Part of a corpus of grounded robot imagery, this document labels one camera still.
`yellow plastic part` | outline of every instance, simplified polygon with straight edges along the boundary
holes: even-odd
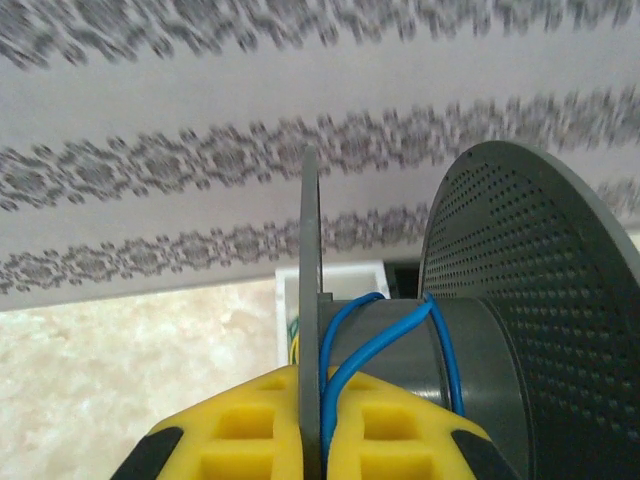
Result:
[[[159,480],[303,480],[298,367],[274,370],[173,415],[183,430]],[[476,424],[363,373],[346,385],[327,480],[475,479],[451,437]]]
[[[454,430],[489,440],[475,423],[358,373],[338,401],[327,480],[473,480]]]
[[[295,366],[173,415],[150,433],[184,433],[159,480],[303,480]]]

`blue wire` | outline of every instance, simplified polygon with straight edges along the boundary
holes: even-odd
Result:
[[[433,303],[431,300],[420,305],[405,318],[396,322],[379,335],[376,335],[362,347],[356,350],[333,374],[322,395],[321,405],[321,436],[322,456],[326,465],[329,456],[329,446],[333,432],[338,423],[338,397],[349,379],[381,350],[395,342],[398,338],[420,325],[429,312]]]
[[[449,334],[449,328],[442,316],[442,312],[438,308],[434,298],[431,294],[427,294],[425,300],[427,303],[432,303],[431,316],[435,323],[436,330],[438,331],[438,337],[440,338],[440,345],[442,346],[442,354],[444,356],[444,363],[447,368],[447,377],[449,380],[449,391],[451,392],[451,407],[454,413],[457,413],[461,417],[464,417],[464,403],[462,401],[462,386],[460,384],[460,372],[458,370],[458,362],[456,361],[456,355],[453,351],[453,343],[451,343],[451,335]]]
[[[329,357],[331,355],[331,346],[333,345],[333,339],[338,332],[338,327],[347,318],[353,311],[366,305],[367,303],[373,302],[375,300],[383,300],[384,295],[378,292],[371,292],[363,295],[362,297],[358,297],[344,307],[340,309],[338,313],[331,319],[331,323],[329,323],[329,327],[327,328],[327,333],[322,340],[322,347],[320,348],[320,362],[318,368],[320,369],[320,394],[324,392],[324,388],[327,384],[327,371],[329,370]]]

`white box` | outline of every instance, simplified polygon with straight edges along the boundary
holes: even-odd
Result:
[[[378,262],[329,264],[322,266],[323,290],[334,300],[352,300],[369,292],[389,298],[384,264]],[[287,327],[298,316],[298,267],[276,269],[276,335],[278,367],[288,364]]]

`gray cylinder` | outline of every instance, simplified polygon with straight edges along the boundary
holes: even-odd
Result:
[[[320,333],[345,301],[322,305]],[[341,324],[331,352],[332,365],[413,310],[419,300],[379,300],[353,312]],[[522,478],[529,473],[525,401],[507,341],[493,314],[472,299],[439,299],[454,345],[466,416],[482,426]],[[389,345],[361,371],[450,409],[449,383],[435,325],[424,324]]]

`black rubber pad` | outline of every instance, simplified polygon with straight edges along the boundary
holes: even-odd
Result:
[[[183,433],[181,428],[169,427],[147,435],[138,442],[111,480],[155,480]]]
[[[455,430],[451,433],[451,436],[477,480],[519,479],[495,445],[489,440],[485,440],[466,430]]]

